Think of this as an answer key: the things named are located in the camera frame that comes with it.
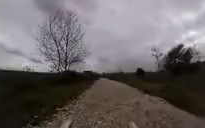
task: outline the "grass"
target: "grass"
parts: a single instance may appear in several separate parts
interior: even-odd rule
[[[205,118],[204,74],[168,78],[159,73],[147,73],[145,77],[140,78],[135,73],[111,73],[105,77],[164,98],[178,108]]]
[[[56,108],[77,98],[98,77],[82,73],[28,73],[0,70],[0,128],[39,124]]]

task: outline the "shrub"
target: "shrub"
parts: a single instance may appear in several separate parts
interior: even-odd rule
[[[145,75],[145,71],[142,68],[137,68],[136,75],[142,77]]]

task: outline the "distant tree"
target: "distant tree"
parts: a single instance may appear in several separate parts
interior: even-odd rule
[[[84,62],[88,50],[76,13],[58,10],[40,30],[38,48],[45,60],[51,64],[52,71],[63,72],[76,63]]]
[[[199,61],[201,61],[201,53],[197,50],[196,45],[194,45],[194,46],[192,47],[192,50],[193,50],[193,55],[194,55],[192,61],[193,61],[193,62],[199,62]]]
[[[137,76],[144,76],[145,75],[145,71],[142,68],[137,68],[136,75]]]
[[[151,51],[152,51],[152,56],[155,58],[157,69],[161,70],[161,60],[163,57],[163,53],[161,53],[161,51],[156,47],[153,47]]]
[[[31,69],[31,67],[30,67],[30,66],[25,65],[25,66],[23,66],[23,71],[25,71],[25,72],[33,72],[34,70],[33,70],[33,69]]]
[[[164,68],[172,74],[196,72],[198,63],[192,63],[194,51],[191,47],[178,44],[168,51],[164,57]]]

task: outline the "overcast sky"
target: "overcast sky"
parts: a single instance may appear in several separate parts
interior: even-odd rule
[[[198,44],[205,51],[205,0],[65,0],[86,30],[92,55],[77,69],[155,69],[151,48]],[[34,38],[56,0],[0,0],[0,68],[48,67]]]

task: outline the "dirt road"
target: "dirt road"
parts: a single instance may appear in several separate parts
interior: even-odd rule
[[[95,82],[75,105],[64,107],[43,128],[57,128],[67,119],[72,128],[205,128],[205,119],[177,109],[163,99],[107,79]]]

